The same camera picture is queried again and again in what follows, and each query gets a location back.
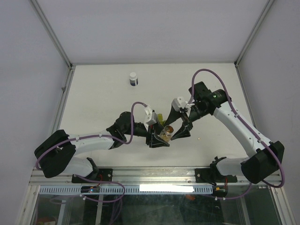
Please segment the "clear jar lid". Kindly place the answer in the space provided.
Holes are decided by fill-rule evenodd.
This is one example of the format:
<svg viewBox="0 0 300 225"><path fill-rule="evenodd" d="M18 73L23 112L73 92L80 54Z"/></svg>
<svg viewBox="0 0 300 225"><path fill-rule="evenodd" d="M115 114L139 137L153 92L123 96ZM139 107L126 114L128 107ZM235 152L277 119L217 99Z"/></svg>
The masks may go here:
<svg viewBox="0 0 300 225"><path fill-rule="evenodd" d="M171 135L173 132L174 132L174 129L173 129L172 126L167 125L167 126L164 127L164 133L166 135Z"/></svg>

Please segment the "weekly pill organizer strip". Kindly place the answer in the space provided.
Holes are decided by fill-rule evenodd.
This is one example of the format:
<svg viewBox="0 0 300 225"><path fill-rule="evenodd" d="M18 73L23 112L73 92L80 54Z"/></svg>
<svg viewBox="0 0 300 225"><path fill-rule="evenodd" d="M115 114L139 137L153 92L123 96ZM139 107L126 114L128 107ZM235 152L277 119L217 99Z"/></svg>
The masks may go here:
<svg viewBox="0 0 300 225"><path fill-rule="evenodd" d="M157 121L161 124L164 125L165 120L163 118L163 115L161 113L157 114Z"/></svg>

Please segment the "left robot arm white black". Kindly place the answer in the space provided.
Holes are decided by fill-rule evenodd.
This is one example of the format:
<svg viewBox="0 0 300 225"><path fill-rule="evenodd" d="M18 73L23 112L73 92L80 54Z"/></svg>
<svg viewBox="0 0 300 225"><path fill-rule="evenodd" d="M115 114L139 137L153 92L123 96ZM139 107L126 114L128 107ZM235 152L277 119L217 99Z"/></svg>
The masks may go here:
<svg viewBox="0 0 300 225"><path fill-rule="evenodd" d="M132 113L123 112L110 127L99 133L81 136L57 130L35 149L36 168L46 178L64 173L79 175L93 182L98 178L98 167L92 158L79 158L79 154L118 148L128 143L127 135L144 137L150 148L168 147L169 143L158 135L162 129L159 123L145 127L143 123L134 121Z"/></svg>

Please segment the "clear jar orange pills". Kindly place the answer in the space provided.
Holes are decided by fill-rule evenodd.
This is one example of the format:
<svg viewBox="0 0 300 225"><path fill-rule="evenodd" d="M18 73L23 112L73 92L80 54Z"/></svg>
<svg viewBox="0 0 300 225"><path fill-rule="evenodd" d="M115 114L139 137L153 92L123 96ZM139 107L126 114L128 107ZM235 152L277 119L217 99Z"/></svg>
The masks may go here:
<svg viewBox="0 0 300 225"><path fill-rule="evenodd" d="M159 134L159 137L168 143L171 140L172 134L172 132L162 130Z"/></svg>

